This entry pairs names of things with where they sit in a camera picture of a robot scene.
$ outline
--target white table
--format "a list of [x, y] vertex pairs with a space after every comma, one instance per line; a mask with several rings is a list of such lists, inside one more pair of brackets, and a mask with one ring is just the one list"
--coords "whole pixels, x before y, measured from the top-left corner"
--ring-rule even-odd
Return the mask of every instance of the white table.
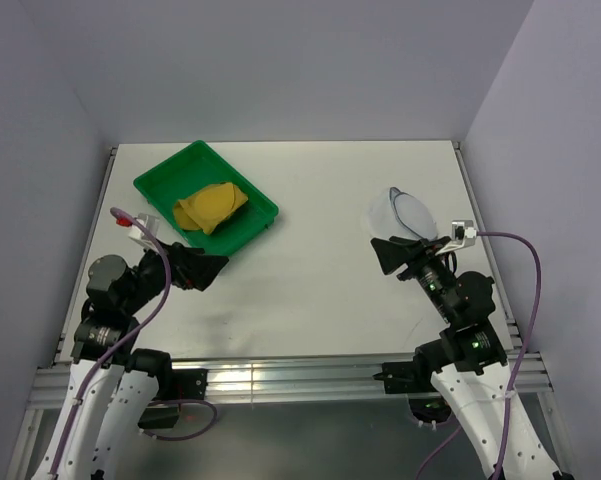
[[[385, 277], [361, 226], [369, 201], [397, 186], [424, 202], [440, 234], [454, 219], [475, 219], [448, 141], [212, 143], [222, 157], [280, 207], [272, 228], [231, 257], [204, 293], [172, 289], [136, 347], [174, 358], [261, 358], [411, 352], [444, 328], [416, 282]], [[134, 265], [140, 248], [109, 208], [157, 214], [133, 179], [186, 144], [121, 145], [108, 179], [86, 267], [106, 254]], [[158, 236], [181, 241], [165, 222]], [[459, 273], [491, 274], [485, 249], [458, 252]], [[60, 360], [70, 358], [86, 299], [80, 273]], [[491, 321], [512, 348], [502, 302]], [[142, 320], [155, 306], [138, 314]]]

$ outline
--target green tray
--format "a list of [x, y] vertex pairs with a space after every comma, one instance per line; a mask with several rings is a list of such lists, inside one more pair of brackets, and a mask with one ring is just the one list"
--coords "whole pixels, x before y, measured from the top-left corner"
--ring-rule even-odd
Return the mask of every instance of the green tray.
[[[173, 218], [175, 203], [212, 183], [233, 182], [249, 200], [211, 235], [202, 231], [187, 232]], [[278, 207], [240, 175], [205, 142], [198, 140], [187, 148], [143, 173], [133, 185], [151, 205], [182, 235], [189, 245], [204, 248], [206, 253], [226, 255], [239, 250], [268, 228], [278, 214]]]

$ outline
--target purple cable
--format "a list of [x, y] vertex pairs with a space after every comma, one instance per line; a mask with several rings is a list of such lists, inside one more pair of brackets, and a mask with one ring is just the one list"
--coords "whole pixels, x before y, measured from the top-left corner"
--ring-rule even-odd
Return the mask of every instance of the purple cable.
[[147, 230], [144, 225], [138, 222], [135, 218], [129, 215], [127, 212], [120, 210], [119, 208], [113, 207], [111, 210], [111, 215], [115, 218], [124, 218], [130, 221], [133, 225], [138, 227], [142, 233], [146, 235], [146, 237], [151, 240], [151, 242], [156, 246], [156, 250], [162, 258], [162, 263], [164, 264], [164, 273], [165, 273], [165, 285], [164, 291], [162, 293], [162, 298], [156, 308], [149, 314], [149, 316], [136, 328], [127, 333], [124, 337], [118, 340], [111, 348], [109, 348], [104, 355], [102, 355], [94, 364], [93, 367], [87, 372], [84, 377], [84, 380], [80, 384], [78, 391], [76, 393], [75, 398], [78, 402], [74, 403], [71, 406], [71, 410], [69, 410], [69, 415], [67, 415], [67, 422], [64, 424], [64, 428], [62, 429], [62, 434], [60, 435], [60, 441], [58, 442], [58, 450], [56, 450], [56, 454], [53, 457], [53, 462], [51, 463], [51, 469], [49, 470], [50, 475], [56, 475], [58, 473], [58, 467], [60, 466], [60, 459], [62, 458], [62, 454], [64, 453], [64, 449], [67, 446], [67, 442], [69, 440], [69, 434], [71, 433], [71, 428], [73, 427], [73, 423], [75, 422], [76, 415], [78, 414], [78, 409], [80, 408], [81, 401], [84, 397], [84, 393], [89, 386], [89, 382], [96, 374], [96, 372], [100, 369], [100, 367], [106, 362], [111, 356], [118, 350], [122, 345], [128, 342], [130, 339], [135, 338], [144, 327], [146, 327], [151, 320], [153, 320], [158, 312], [164, 306], [164, 303], [167, 301], [167, 297], [169, 296], [169, 288], [171, 287], [171, 267], [169, 266], [169, 259], [167, 257], [167, 252], [164, 251], [162, 245], [156, 237], [154, 237], [149, 230]]
[[207, 423], [204, 428], [201, 428], [197, 432], [190, 433], [188, 435], [183, 435], [182, 437], [165, 437], [163, 435], [158, 435], [153, 432], [145, 431], [144, 434], [150, 436], [151, 438], [155, 438], [157, 440], [163, 440], [165, 442], [181, 442], [184, 440], [191, 440], [192, 438], [199, 437], [203, 433], [208, 432], [211, 427], [213, 427], [218, 420], [218, 409], [212, 403], [207, 402], [206, 400], [156, 400], [155, 402], [151, 402], [149, 404], [150, 407], [155, 407], [156, 405], [183, 405], [183, 404], [195, 404], [195, 405], [204, 405], [205, 407], [209, 407], [213, 416], [209, 423]]
[[440, 444], [440, 446], [438, 448], [436, 448], [433, 452], [431, 452], [429, 454], [429, 456], [427, 458], [424, 459], [424, 462], [422, 462], [422, 464], [420, 465], [420, 468], [418, 468], [418, 471], [416, 472], [415, 480], [418, 480], [418, 478], [420, 478], [420, 475], [422, 475], [422, 472], [424, 472], [424, 469], [427, 467], [427, 465], [429, 465], [429, 462], [431, 462], [431, 460], [433, 460], [433, 458], [436, 455], [438, 455], [442, 450], [444, 450], [444, 447], [449, 445], [451, 443], [451, 440], [456, 438], [456, 436], [460, 433], [461, 430], [462, 430], [462, 426], [458, 425], [458, 428], [456, 428], [453, 431], [453, 433], [451, 435], [449, 435], [449, 437], [447, 437], [447, 439]]
[[[524, 243], [529, 250], [531, 250], [531, 254], [533, 255], [533, 261], [536, 264], [536, 296], [533, 300], [533, 308], [531, 309], [531, 318], [529, 319], [529, 327], [527, 328], [527, 334], [522, 341], [522, 347], [520, 348], [520, 353], [518, 353], [518, 358], [516, 358], [516, 362], [511, 369], [511, 377], [509, 377], [509, 383], [507, 384], [506, 393], [509, 393], [513, 390], [514, 384], [516, 381], [516, 377], [518, 376], [518, 372], [520, 371], [520, 366], [522, 365], [522, 361], [524, 360], [524, 355], [527, 353], [527, 349], [529, 348], [529, 342], [531, 341], [531, 335], [533, 333], [533, 326], [536, 323], [536, 316], [538, 314], [538, 306], [540, 304], [540, 290], [542, 287], [542, 268], [540, 267], [540, 257], [538, 256], [538, 252], [531, 245], [531, 243], [520, 237], [519, 235], [514, 235], [513, 233], [505, 233], [505, 232], [478, 232], [478, 236], [481, 237], [505, 237], [505, 238], [513, 238], [514, 240], [518, 240], [519, 242]], [[502, 440], [500, 442], [500, 452], [498, 453], [498, 462], [496, 463], [495, 470], [493, 472], [494, 480], [500, 478], [500, 473], [502, 472], [502, 464], [504, 463], [504, 456], [507, 451], [507, 440], [509, 439], [509, 420], [511, 418], [511, 398], [509, 396], [505, 396], [504, 400], [504, 427], [502, 429]]]

